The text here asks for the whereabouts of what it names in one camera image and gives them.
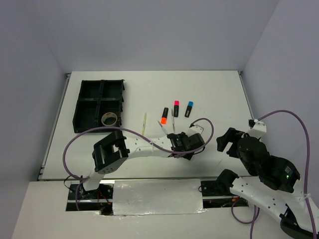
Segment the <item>large brown tape roll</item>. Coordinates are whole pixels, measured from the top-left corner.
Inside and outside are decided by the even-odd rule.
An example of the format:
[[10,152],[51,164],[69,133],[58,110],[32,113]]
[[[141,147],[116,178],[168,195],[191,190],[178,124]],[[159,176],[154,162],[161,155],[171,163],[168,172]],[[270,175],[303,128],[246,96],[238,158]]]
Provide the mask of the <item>large brown tape roll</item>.
[[115,126],[117,121],[118,117],[113,112],[107,112],[101,117],[101,123],[103,126]]

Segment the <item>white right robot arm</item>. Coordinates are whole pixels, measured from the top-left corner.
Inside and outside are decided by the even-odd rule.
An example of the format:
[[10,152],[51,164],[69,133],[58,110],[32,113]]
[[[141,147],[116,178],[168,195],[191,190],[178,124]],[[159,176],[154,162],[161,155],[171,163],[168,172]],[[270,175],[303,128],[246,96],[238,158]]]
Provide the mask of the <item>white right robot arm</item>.
[[230,143],[227,154],[238,158],[249,175],[260,181],[252,185],[244,177],[225,169],[217,178],[220,194],[235,194],[259,207],[294,239],[319,237],[319,209],[305,194],[301,175],[292,162],[271,155],[259,138],[232,127],[216,141],[220,152]]

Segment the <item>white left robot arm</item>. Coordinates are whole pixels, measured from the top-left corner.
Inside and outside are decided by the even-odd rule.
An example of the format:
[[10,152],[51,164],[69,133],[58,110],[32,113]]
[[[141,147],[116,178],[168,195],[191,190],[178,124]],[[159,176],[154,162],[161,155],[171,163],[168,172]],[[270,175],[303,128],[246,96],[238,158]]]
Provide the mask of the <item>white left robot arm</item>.
[[150,142],[137,137],[125,137],[122,131],[117,130],[94,144],[92,157],[95,167],[79,191],[87,199],[95,197],[104,176],[115,172],[128,159],[154,156],[191,160],[193,150],[196,151],[202,145],[204,140],[201,134],[193,130],[190,135],[185,132],[170,133],[153,138]]

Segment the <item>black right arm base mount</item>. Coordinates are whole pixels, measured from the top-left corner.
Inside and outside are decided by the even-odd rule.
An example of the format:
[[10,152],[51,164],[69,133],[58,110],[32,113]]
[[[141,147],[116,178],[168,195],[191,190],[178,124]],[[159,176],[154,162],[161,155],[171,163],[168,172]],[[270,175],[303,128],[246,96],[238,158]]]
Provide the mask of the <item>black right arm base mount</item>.
[[213,196],[236,196],[230,192],[230,188],[233,186],[235,178],[221,178],[214,180],[200,180],[200,191],[204,197]]

